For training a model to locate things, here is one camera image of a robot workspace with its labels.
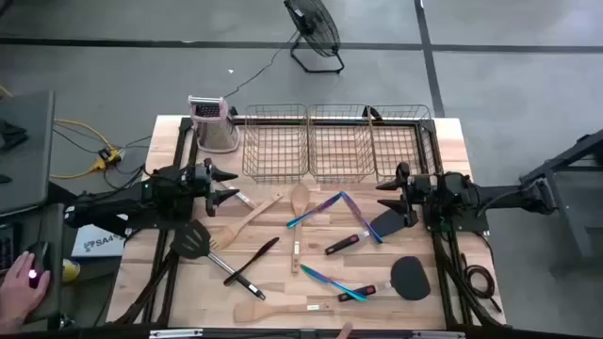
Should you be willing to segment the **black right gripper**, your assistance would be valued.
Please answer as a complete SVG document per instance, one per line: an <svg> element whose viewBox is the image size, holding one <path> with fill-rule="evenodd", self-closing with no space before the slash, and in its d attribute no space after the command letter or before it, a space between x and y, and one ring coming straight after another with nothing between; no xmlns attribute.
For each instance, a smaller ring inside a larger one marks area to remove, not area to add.
<svg viewBox="0 0 603 339"><path fill-rule="evenodd" d="M377 203L388 207L402 215L403 226L413 227L418 223L418 216L414 204L424 204L431 192L431 178L429 175L412 175L410 165L400 162L396 168L396 179L376 186L378 190L401 190L398 200L377 200Z"/></svg>

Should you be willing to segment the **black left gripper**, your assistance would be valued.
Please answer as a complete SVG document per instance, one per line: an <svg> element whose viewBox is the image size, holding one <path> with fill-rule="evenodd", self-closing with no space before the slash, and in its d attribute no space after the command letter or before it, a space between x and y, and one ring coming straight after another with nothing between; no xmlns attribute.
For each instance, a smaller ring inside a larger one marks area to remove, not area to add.
<svg viewBox="0 0 603 339"><path fill-rule="evenodd" d="M206 158L203 163L187 166L187 186L193 197L205 199L205 212L209 217L216 215L216 205L220 206L239 193L238 189L224 189L217 190L215 194L215 189L212 186L213 173L214 167L210 158ZM237 177L238 175L235 173L216 168L217 182L230 181Z"/></svg>

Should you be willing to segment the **black rectangular spatula red-black handle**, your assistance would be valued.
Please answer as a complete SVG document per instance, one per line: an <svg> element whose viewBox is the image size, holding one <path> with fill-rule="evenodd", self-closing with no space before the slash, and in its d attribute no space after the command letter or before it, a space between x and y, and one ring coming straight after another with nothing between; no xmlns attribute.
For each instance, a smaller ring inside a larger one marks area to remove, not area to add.
<svg viewBox="0 0 603 339"><path fill-rule="evenodd" d="M389 210L374 218L369 223L369 226L380 238L384 238L404 228L404 218L395 211ZM332 244L330 247L326 248L324 252L326 255L331 255L369 237L369 231L352 234Z"/></svg>

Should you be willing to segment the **iridescent table knife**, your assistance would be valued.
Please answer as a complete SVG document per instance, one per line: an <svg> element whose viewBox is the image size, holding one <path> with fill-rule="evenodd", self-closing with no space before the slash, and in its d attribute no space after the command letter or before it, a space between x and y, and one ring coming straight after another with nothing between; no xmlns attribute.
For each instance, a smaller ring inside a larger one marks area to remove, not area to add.
<svg viewBox="0 0 603 339"><path fill-rule="evenodd" d="M308 212L305 212L300 217L296 217L296 218L290 220L286 224L286 227L288 229L294 228L298 224L301 224L303 221L305 221L307 218L310 218L311 216L313 216L314 214L318 214L318 213L323 212L324 210L326 210L329 207L331 207L332 205L334 205L341 198L341 195L342 195L342 193L338 192L337 194L335 194L334 196L332 196L331 198L329 198L325 202L321 203L320 205L318 205L314 209L312 209L312 210L310 210Z"/></svg>
<svg viewBox="0 0 603 339"><path fill-rule="evenodd" d="M353 199L343 191L339 192L339 196L343 199L346 205L351 210L354 218L361 224L363 227L363 231L359 233L360 238L371 238L377 244L382 244L382 238L376 233L376 231L369 225L367 220L362 216L362 212L358 205L353 201Z"/></svg>
<svg viewBox="0 0 603 339"><path fill-rule="evenodd" d="M333 279L323 275L322 273L314 270L313 268L311 268L309 266L301 264L301 270L317 281L320 281L322 283L326 283L326 284L336 287L337 289L342 291L345 295L352 297L353 299L356 299L358 301L367 301L366 296L364 296L358 292L354 292L353 290L349 289L345 285L334 281Z"/></svg>

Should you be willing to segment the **black slotted spatula steel handle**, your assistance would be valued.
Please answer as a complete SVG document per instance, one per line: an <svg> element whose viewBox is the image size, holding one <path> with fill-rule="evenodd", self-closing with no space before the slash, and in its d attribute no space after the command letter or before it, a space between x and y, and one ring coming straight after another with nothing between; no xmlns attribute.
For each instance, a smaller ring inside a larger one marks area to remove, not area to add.
<svg viewBox="0 0 603 339"><path fill-rule="evenodd" d="M223 271L233 275L236 271L210 249L211 234L199 220L193 220L175 231L171 249L179 256L194 260L207 257Z"/></svg>

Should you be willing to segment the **wooden spoon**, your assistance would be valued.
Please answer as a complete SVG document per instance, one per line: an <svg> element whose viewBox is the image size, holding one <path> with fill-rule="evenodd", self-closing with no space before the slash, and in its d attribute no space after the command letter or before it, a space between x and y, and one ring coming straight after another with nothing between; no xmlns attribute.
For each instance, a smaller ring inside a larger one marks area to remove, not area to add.
<svg viewBox="0 0 603 339"><path fill-rule="evenodd" d="M310 192L306 185L299 183L291 192L291 205L296 217L302 216L308 203L310 202ZM291 273L297 275L301 265L301 247L302 247L302 223L294 227L293 248L291 253Z"/></svg>

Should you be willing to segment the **slim black plastic knife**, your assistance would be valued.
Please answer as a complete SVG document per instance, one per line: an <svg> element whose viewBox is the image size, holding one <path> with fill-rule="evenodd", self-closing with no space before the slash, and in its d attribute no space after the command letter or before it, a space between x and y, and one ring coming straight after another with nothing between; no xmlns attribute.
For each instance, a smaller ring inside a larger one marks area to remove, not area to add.
<svg viewBox="0 0 603 339"><path fill-rule="evenodd" d="M235 281L241 274L255 261L257 261L260 257L266 254L276 243L280 240L279 237L273 237L270 241L266 242L256 253L255 255L239 270L232 273L226 280L223 281L224 286L229 286L233 281Z"/></svg>

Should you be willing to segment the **black round spatula red-black handle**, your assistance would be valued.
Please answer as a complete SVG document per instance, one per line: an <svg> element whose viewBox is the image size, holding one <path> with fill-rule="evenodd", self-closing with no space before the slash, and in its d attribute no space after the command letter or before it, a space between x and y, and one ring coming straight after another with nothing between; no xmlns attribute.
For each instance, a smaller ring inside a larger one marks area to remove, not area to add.
<svg viewBox="0 0 603 339"><path fill-rule="evenodd" d="M400 297L410 301L422 300L432 291L425 269L418 258L404 256L392 265L387 281L362 286L354 289L354 292L367 297L391 288Z"/></svg>

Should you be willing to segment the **yellow power plug block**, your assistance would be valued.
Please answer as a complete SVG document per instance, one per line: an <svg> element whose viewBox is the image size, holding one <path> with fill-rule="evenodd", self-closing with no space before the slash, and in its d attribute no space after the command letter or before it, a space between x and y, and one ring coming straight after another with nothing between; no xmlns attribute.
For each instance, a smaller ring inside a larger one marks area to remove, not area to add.
<svg viewBox="0 0 603 339"><path fill-rule="evenodd" d="M98 152L98 158L91 166L93 171L104 171L109 167L115 166L122 161L119 150L114 148L104 148Z"/></svg>

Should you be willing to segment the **white cardboard box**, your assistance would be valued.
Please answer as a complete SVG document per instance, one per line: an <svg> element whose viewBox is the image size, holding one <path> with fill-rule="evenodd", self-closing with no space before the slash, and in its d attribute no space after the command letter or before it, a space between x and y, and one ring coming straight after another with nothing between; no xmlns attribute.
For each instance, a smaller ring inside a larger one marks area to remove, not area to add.
<svg viewBox="0 0 603 339"><path fill-rule="evenodd" d="M72 257L121 257L123 254L125 237L109 231L86 225L77 231Z"/></svg>

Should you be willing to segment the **dark grey desk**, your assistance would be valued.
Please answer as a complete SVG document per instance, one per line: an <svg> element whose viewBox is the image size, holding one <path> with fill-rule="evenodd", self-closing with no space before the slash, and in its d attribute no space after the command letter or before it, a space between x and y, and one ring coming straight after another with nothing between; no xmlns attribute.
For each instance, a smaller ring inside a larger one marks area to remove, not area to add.
<svg viewBox="0 0 603 339"><path fill-rule="evenodd" d="M45 321L48 330L57 330L61 308L63 205L53 204L37 210L0 217L0 224L13 221L23 224L19 255L39 241L48 241L52 245L48 289L41 304L27 317L25 323L36 324Z"/></svg>
<svg viewBox="0 0 603 339"><path fill-rule="evenodd" d="M28 140L0 153L0 216L42 205L48 196L55 93L39 91L0 100L0 119L27 130Z"/></svg>

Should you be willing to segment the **dark metal stand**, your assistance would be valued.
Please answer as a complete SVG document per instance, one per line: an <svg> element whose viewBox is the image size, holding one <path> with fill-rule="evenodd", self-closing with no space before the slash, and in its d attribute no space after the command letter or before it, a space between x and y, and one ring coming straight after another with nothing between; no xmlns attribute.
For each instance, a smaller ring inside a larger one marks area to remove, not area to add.
<svg viewBox="0 0 603 339"><path fill-rule="evenodd" d="M603 129L519 177L523 185L544 181L556 211L573 238L574 253L551 268L603 275Z"/></svg>

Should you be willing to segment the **black computer mouse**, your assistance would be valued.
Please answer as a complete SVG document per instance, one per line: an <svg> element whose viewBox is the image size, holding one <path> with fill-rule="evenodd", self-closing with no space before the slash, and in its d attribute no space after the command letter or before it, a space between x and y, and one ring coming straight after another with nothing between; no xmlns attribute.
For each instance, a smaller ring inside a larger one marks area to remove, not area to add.
<svg viewBox="0 0 603 339"><path fill-rule="evenodd" d="M26 250L35 255L32 266L29 270L29 286L37 288L41 275L44 271L51 268L51 248L52 245L48 241L39 241L30 245Z"/></svg>

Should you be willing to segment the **black keyboard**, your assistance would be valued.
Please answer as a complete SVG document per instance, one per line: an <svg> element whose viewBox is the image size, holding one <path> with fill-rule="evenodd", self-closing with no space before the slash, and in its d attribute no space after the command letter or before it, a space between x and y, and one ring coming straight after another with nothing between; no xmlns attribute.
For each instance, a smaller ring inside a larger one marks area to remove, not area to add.
<svg viewBox="0 0 603 339"><path fill-rule="evenodd" d="M19 255L22 227L18 221L0 224L0 274L6 273Z"/></svg>

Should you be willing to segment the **silver aluminium bracket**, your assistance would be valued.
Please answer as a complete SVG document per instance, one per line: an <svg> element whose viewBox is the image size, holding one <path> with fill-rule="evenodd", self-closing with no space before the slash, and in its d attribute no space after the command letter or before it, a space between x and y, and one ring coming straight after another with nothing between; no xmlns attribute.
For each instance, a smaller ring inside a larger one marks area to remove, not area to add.
<svg viewBox="0 0 603 339"><path fill-rule="evenodd" d="M150 331L148 339L191 339L203 336L203 329L165 329Z"/></svg>
<svg viewBox="0 0 603 339"><path fill-rule="evenodd" d="M466 336L457 331L412 331L410 339L466 339Z"/></svg>

